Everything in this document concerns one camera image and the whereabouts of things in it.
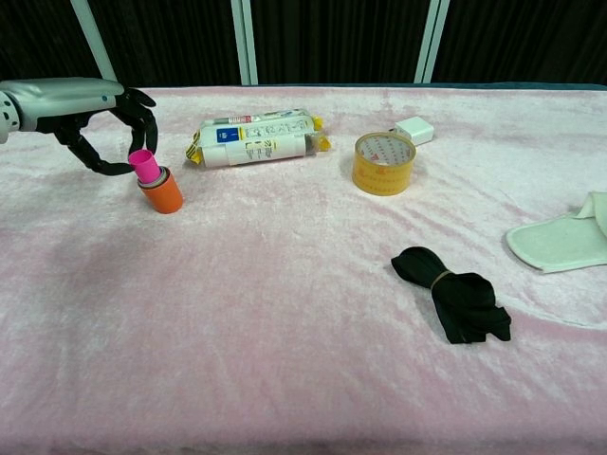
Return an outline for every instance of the dark background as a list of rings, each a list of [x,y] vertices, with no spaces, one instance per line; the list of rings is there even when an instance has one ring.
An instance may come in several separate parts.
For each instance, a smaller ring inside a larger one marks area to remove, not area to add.
[[[120,82],[239,84],[230,0],[89,0]],[[251,0],[259,83],[414,81],[430,0]],[[69,0],[1,0],[0,80],[99,77]],[[451,0],[432,82],[607,83],[604,0]]]

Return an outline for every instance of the black fabric bundle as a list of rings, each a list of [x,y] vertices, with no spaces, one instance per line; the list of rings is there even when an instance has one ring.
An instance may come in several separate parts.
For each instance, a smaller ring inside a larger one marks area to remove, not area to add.
[[[482,342],[487,334],[510,340],[511,318],[504,308],[495,306],[493,286],[480,275],[450,272],[423,246],[405,249],[392,259],[392,266],[403,280],[431,289],[451,344]]]

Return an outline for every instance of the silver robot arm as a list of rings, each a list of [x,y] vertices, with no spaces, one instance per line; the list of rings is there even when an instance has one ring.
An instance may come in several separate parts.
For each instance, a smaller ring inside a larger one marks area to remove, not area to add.
[[[156,151],[158,130],[147,107],[156,103],[135,88],[94,78],[35,79],[0,82],[0,144],[16,131],[52,133],[96,173],[120,175],[133,168],[108,163],[80,134],[95,114],[111,112],[131,127],[129,154],[145,146]]]

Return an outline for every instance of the white slipper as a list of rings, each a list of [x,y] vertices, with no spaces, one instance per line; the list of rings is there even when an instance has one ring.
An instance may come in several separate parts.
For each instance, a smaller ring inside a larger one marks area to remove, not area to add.
[[[578,213],[524,225],[506,234],[522,261],[544,273],[607,264],[607,192],[591,192]]]

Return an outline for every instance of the orange cylinder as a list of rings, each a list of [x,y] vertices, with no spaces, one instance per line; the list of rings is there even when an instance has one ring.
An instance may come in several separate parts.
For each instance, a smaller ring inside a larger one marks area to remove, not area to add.
[[[183,205],[183,196],[175,183],[171,171],[169,171],[168,168],[164,168],[164,171],[166,171],[167,174],[166,179],[159,185],[149,188],[147,186],[142,186],[140,182],[138,182],[138,184],[143,191],[143,194],[145,194],[152,203],[152,206],[154,206],[154,209],[159,213],[168,214],[181,209],[181,206]]]

